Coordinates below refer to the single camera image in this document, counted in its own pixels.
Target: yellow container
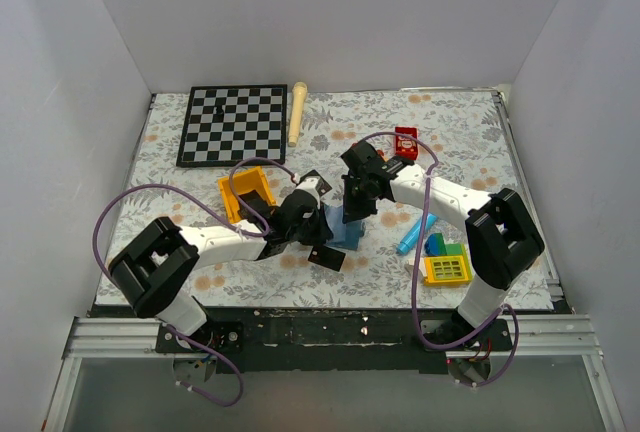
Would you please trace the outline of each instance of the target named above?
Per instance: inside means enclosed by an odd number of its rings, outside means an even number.
[[[471,282],[471,270],[462,255],[425,257],[424,264],[427,269],[426,286],[458,286]]]
[[[244,172],[238,172],[233,176],[233,185],[238,195],[248,194],[255,190],[269,205],[276,205],[276,199],[273,198],[271,189],[269,189],[269,183],[267,182],[267,177],[264,175],[264,172],[262,172],[262,167],[253,167]],[[242,217],[240,217],[240,204],[233,195],[233,192],[231,192],[229,177],[219,179],[218,187],[220,187],[220,193],[222,194],[222,200],[224,201],[224,208],[227,211],[229,222],[232,224],[240,222],[242,220]]]

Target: red object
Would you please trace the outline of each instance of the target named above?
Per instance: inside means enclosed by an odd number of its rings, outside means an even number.
[[[407,134],[418,138],[418,129],[415,127],[396,127],[399,134]],[[407,159],[416,160],[418,158],[418,144],[404,137],[396,136],[396,155]]]

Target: gray floor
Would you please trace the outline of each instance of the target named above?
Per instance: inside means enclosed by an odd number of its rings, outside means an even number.
[[[235,393],[232,376],[210,383]],[[477,391],[411,371],[249,373],[245,383],[241,402],[222,409],[176,387],[170,360],[85,359],[65,430],[604,430],[580,357],[519,357]]]

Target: checkerboard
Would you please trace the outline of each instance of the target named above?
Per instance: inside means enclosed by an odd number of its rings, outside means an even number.
[[[193,87],[178,167],[229,167],[250,157],[284,163],[286,85]]]

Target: chessboard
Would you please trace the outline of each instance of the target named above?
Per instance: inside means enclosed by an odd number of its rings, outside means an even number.
[[[250,157],[284,163],[286,85],[193,87],[178,167],[230,167]]]

